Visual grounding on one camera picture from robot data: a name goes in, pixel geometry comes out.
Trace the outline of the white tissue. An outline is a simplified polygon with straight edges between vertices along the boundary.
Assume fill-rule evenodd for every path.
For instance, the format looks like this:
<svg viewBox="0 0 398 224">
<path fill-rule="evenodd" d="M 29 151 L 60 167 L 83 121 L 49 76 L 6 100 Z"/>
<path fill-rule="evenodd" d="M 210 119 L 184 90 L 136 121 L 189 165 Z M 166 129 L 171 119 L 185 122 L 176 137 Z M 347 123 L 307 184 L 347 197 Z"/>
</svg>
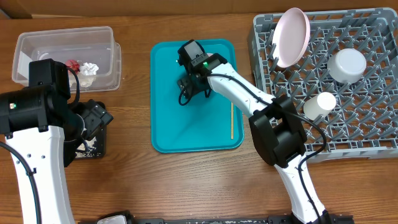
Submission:
<svg viewBox="0 0 398 224">
<path fill-rule="evenodd" d="M 95 63 L 85 62 L 79 67 L 77 72 L 80 87 L 88 88 L 92 86 L 93 82 L 96 80 L 97 71 L 99 67 Z"/>
</svg>

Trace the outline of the red snack wrapper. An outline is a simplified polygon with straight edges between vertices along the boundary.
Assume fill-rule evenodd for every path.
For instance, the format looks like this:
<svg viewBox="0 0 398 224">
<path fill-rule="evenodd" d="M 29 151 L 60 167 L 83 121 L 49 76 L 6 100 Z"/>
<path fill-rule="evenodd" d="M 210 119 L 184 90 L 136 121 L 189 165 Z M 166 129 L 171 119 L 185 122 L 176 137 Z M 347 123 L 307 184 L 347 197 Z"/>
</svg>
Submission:
<svg viewBox="0 0 398 224">
<path fill-rule="evenodd" d="M 67 60 L 65 62 L 65 65 L 68 68 L 71 68 L 78 75 L 78 73 L 80 71 L 80 64 L 79 64 L 78 61 L 76 61 L 76 60 Z"/>
</svg>

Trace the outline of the large white plate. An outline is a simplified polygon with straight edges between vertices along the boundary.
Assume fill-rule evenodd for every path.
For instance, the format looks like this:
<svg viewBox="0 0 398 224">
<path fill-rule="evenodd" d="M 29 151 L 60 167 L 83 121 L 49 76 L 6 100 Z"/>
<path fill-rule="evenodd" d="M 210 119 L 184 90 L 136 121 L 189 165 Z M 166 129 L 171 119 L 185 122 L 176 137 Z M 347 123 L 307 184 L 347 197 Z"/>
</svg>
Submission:
<svg viewBox="0 0 398 224">
<path fill-rule="evenodd" d="M 296 64 L 304 55 L 310 40 L 310 23 L 307 15 L 293 7 L 283 13 L 272 38 L 275 44 L 274 58 L 277 66 L 287 68 Z"/>
</svg>

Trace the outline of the white cup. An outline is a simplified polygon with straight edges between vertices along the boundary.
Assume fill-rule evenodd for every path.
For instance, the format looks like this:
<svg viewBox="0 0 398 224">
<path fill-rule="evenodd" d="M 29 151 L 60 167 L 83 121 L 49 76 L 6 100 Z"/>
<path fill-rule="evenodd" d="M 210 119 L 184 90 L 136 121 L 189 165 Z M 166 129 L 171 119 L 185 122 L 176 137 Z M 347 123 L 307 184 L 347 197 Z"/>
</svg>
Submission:
<svg viewBox="0 0 398 224">
<path fill-rule="evenodd" d="M 335 106 L 335 96 L 329 92 L 322 92 L 305 102 L 303 112 L 308 119 L 315 120 L 318 116 L 327 117 Z"/>
</svg>

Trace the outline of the grey dishwasher rack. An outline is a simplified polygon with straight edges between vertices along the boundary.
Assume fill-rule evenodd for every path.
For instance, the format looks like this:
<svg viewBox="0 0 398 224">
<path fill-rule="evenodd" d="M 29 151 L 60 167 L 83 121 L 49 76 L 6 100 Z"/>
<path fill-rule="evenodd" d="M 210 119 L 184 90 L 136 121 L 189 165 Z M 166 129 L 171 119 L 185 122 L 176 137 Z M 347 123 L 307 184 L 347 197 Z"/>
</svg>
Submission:
<svg viewBox="0 0 398 224">
<path fill-rule="evenodd" d="M 291 98 L 298 112 L 307 100 L 327 91 L 335 108 L 306 126 L 307 152 L 317 152 L 323 137 L 328 149 L 313 162 L 332 159 L 383 159 L 397 156 L 397 13 L 387 7 L 308 12 L 310 40 L 293 66 L 277 67 L 272 42 L 279 14 L 260 14 L 248 37 L 256 86 L 271 95 Z M 354 84 L 331 77 L 328 59 L 347 48 L 360 51 L 366 69 Z"/>
</svg>

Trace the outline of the grey-green bowl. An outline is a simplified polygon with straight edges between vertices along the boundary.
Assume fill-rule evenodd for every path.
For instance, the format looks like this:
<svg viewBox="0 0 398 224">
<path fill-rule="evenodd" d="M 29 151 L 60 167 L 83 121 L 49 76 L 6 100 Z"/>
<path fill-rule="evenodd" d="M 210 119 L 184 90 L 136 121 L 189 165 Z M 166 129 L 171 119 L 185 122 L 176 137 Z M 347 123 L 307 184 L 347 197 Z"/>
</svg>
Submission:
<svg viewBox="0 0 398 224">
<path fill-rule="evenodd" d="M 327 63 L 330 76 L 338 83 L 358 82 L 366 69 L 364 55 L 356 49 L 343 49 L 332 55 Z"/>
</svg>

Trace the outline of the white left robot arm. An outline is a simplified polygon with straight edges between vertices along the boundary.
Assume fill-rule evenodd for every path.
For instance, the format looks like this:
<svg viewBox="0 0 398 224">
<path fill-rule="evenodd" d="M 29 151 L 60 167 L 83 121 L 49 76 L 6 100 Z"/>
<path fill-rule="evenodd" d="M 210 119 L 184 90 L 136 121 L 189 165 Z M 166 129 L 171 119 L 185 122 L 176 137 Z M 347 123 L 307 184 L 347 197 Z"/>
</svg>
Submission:
<svg viewBox="0 0 398 224">
<path fill-rule="evenodd" d="M 69 102 L 74 74 L 51 58 L 33 61 L 28 86 L 1 94 L 1 147 L 12 156 L 24 223 L 74 223 L 65 167 L 113 120 L 100 101 Z"/>
</svg>

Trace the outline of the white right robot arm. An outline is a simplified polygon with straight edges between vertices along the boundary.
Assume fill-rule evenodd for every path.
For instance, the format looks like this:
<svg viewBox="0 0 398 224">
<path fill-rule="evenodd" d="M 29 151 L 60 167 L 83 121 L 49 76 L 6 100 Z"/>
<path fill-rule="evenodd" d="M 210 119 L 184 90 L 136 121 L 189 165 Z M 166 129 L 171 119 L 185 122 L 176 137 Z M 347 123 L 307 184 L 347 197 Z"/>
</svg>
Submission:
<svg viewBox="0 0 398 224">
<path fill-rule="evenodd" d="M 254 147 L 260 157 L 277 169 L 292 204 L 292 223 L 332 223 L 310 178 L 303 124 L 313 122 L 298 115 L 292 100 L 256 88 L 220 54 L 208 54 L 195 40 L 178 50 L 179 65 L 187 74 L 178 81 L 180 96 L 188 101 L 200 92 L 218 93 L 247 117 Z"/>
</svg>

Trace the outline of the black food waste tray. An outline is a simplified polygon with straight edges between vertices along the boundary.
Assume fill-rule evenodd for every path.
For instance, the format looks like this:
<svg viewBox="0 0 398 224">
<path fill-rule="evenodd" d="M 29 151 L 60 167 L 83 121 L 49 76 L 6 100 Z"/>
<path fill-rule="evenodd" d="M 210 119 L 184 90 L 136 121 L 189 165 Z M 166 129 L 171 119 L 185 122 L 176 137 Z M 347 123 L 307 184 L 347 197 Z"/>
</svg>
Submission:
<svg viewBox="0 0 398 224">
<path fill-rule="evenodd" d="M 92 140 L 85 140 L 76 149 L 76 159 L 99 159 L 105 155 L 106 127 Z"/>
</svg>

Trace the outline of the wooden chopstick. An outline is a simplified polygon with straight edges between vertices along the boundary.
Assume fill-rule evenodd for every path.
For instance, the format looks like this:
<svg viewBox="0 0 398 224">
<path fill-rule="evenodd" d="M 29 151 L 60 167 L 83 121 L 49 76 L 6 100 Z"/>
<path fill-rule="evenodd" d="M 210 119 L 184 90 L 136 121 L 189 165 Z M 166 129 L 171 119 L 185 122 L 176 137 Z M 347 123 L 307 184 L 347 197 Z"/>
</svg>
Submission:
<svg viewBox="0 0 398 224">
<path fill-rule="evenodd" d="M 231 139 L 234 139 L 234 105 L 231 102 Z"/>
</svg>

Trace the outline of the clear plastic bin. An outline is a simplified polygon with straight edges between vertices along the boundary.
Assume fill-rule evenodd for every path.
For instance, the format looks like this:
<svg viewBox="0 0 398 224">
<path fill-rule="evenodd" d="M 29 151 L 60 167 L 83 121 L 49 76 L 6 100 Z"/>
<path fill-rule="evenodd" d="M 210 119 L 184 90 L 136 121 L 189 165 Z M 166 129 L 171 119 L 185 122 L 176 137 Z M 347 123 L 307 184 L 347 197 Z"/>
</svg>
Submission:
<svg viewBox="0 0 398 224">
<path fill-rule="evenodd" d="M 117 90 L 121 82 L 121 47 L 112 28 L 83 27 L 22 33 L 17 40 L 12 66 L 12 80 L 29 84 L 29 64 L 51 58 L 65 64 L 76 60 L 99 67 L 96 80 L 81 92 Z"/>
</svg>

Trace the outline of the teal serving tray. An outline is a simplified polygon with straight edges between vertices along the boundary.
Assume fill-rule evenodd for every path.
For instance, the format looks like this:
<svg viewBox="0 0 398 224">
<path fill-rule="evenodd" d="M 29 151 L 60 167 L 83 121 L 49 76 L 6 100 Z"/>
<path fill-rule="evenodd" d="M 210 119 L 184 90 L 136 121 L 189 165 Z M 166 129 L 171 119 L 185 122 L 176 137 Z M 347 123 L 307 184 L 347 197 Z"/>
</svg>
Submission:
<svg viewBox="0 0 398 224">
<path fill-rule="evenodd" d="M 161 42 L 150 53 L 150 126 L 153 147 L 162 153 L 236 149 L 244 141 L 243 114 L 234 106 L 231 139 L 231 102 L 218 93 L 195 95 L 185 105 L 177 81 L 185 68 L 177 63 L 182 41 Z"/>
</svg>

